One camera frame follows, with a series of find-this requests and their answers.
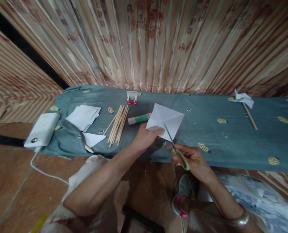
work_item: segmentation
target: white paper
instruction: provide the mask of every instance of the white paper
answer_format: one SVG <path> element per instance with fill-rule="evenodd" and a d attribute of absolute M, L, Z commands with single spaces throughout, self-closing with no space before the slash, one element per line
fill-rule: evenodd
<path fill-rule="evenodd" d="M 185 114 L 174 111 L 170 108 L 155 104 L 153 112 L 151 113 L 151 116 L 147 122 L 146 129 L 156 130 L 158 128 L 163 128 L 165 131 L 163 134 L 160 134 L 159 137 L 171 141 L 171 138 L 164 126 L 166 125 L 172 139 L 174 140 L 184 115 Z"/>
<path fill-rule="evenodd" d="M 86 132 L 89 126 L 99 116 L 100 107 L 80 105 L 66 118 L 80 131 Z"/>
<path fill-rule="evenodd" d="M 101 140 L 106 138 L 106 135 L 98 135 L 98 134 L 89 134 L 89 133 L 83 133 L 85 139 L 86 139 L 86 144 L 89 147 L 95 146 L 98 144 Z"/>
<path fill-rule="evenodd" d="M 254 105 L 254 100 L 250 96 L 248 96 L 246 93 L 238 94 L 237 89 L 235 89 L 236 99 L 231 100 L 232 102 L 241 102 L 246 103 L 247 106 L 249 106 L 250 109 L 252 109 Z"/>

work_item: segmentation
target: blue tablecloth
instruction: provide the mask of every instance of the blue tablecloth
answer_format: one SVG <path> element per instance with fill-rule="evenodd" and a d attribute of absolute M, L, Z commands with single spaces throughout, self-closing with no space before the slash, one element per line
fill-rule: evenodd
<path fill-rule="evenodd" d="M 202 151 L 202 154 L 209 165 L 288 172 L 288 124 L 277 118 L 282 116 L 288 120 L 288 98 L 253 98 L 255 103 L 250 113 L 259 129 L 255 130 L 242 103 L 229 101 L 230 96 L 141 93 L 138 105 L 129 105 L 128 118 L 152 112 L 155 103 L 184 113 L 182 124 L 173 140 L 192 147 L 198 147 L 199 142 L 205 144 L 209 152 Z M 126 105 L 126 90 L 89 85 L 66 89 L 62 95 L 56 97 L 54 104 L 59 108 L 57 112 L 61 114 L 61 119 L 58 125 L 62 128 L 54 132 L 50 144 L 42 153 L 90 155 L 83 147 L 82 134 L 65 120 L 81 104 L 102 108 L 100 116 L 87 130 L 87 133 L 98 134 L 100 130 L 106 130 L 115 115 L 110 114 L 107 108 L 112 107 L 117 112 L 121 104 Z M 227 124 L 217 122 L 218 118 L 225 119 Z M 114 144 L 109 147 L 107 137 L 95 145 L 93 150 L 107 157 L 115 156 L 132 142 L 139 125 L 128 125 L 126 122 L 119 146 Z M 166 146 L 163 145 L 163 139 L 156 139 L 140 159 L 171 162 Z M 271 165 L 268 160 L 270 157 L 275 157 L 280 163 Z"/>

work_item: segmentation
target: glue stick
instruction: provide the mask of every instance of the glue stick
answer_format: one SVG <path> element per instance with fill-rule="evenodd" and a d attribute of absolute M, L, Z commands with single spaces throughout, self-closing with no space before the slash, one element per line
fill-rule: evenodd
<path fill-rule="evenodd" d="M 147 113 L 144 115 L 128 118 L 129 125 L 133 125 L 138 122 L 146 121 L 150 118 L 150 115 L 151 113 Z"/>

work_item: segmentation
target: plastic bag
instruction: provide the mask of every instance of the plastic bag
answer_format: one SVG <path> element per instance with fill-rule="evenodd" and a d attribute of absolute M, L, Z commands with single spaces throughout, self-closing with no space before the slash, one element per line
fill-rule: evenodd
<path fill-rule="evenodd" d="M 238 173 L 216 172 L 216 175 L 238 203 L 265 221 L 270 232 L 288 233 L 288 201 L 269 184 Z M 198 200 L 213 202 L 203 185 Z"/>

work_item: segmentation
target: red box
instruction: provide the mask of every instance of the red box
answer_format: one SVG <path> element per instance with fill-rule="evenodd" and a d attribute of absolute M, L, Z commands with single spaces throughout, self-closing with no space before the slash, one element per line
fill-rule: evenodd
<path fill-rule="evenodd" d="M 135 102 L 128 101 L 130 98 L 135 99 Z M 137 105 L 137 91 L 127 91 L 127 104 Z"/>

